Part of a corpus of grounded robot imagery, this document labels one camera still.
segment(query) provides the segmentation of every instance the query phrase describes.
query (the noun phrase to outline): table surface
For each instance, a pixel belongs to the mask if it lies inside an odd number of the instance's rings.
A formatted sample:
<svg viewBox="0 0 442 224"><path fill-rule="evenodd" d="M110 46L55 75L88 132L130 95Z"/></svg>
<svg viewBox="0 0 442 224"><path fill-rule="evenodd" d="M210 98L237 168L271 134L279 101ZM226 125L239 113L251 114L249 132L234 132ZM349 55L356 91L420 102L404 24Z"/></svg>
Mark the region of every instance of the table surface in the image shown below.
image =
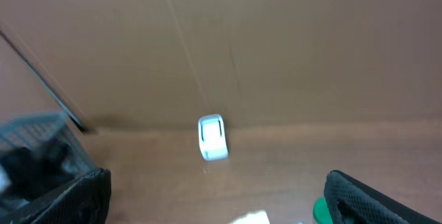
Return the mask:
<svg viewBox="0 0 442 224"><path fill-rule="evenodd" d="M311 223L339 169L442 222L442 122L227 129L230 156L205 162L196 131L79 137L112 172L109 224L229 223L264 209L270 223Z"/></svg>

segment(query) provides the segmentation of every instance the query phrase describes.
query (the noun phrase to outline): green object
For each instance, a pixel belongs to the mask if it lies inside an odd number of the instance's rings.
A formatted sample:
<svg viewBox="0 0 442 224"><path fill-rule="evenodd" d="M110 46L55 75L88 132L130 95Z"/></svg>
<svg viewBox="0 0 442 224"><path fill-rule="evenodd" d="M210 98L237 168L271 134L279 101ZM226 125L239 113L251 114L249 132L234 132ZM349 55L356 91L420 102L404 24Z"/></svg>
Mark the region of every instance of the green object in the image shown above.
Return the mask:
<svg viewBox="0 0 442 224"><path fill-rule="evenodd" d="M313 207L313 217L318 224L333 224L325 197L319 198Z"/></svg>

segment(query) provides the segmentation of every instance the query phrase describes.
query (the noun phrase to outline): small blue object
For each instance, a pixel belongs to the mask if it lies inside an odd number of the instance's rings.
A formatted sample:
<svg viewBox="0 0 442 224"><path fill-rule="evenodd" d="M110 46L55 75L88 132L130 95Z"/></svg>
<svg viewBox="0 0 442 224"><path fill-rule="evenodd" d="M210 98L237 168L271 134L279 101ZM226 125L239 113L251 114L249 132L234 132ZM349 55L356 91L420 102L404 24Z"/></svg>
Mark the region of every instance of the small blue object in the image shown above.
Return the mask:
<svg viewBox="0 0 442 224"><path fill-rule="evenodd" d="M205 160L218 160L229 156L221 115L213 114L200 118L198 133L201 154Z"/></svg>

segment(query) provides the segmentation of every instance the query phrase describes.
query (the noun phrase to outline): gray plastic basket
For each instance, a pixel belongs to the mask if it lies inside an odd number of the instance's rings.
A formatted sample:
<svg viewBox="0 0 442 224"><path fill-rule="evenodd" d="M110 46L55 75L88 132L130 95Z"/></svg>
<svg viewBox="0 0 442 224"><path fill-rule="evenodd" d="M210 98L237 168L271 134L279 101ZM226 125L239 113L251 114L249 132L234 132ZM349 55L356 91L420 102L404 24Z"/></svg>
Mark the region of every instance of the gray plastic basket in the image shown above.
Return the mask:
<svg viewBox="0 0 442 224"><path fill-rule="evenodd" d="M13 119L0 126L0 155L5 151L27 147L36 149L52 139L69 144L72 156L64 167L75 174L86 174L96 169L88 154L83 150L67 125L65 112L50 112Z"/></svg>

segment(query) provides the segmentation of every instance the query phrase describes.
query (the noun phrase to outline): beige wall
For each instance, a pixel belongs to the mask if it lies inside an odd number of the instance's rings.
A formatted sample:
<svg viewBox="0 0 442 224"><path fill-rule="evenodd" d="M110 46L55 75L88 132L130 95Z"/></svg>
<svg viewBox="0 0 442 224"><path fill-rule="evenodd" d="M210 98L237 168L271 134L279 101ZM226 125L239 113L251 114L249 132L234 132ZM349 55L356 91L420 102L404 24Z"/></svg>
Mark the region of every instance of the beige wall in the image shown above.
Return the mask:
<svg viewBox="0 0 442 224"><path fill-rule="evenodd" d="M92 127L442 114L441 0L0 0Z"/></svg>
<svg viewBox="0 0 442 224"><path fill-rule="evenodd" d="M0 123L34 112L59 109L49 92L0 37Z"/></svg>

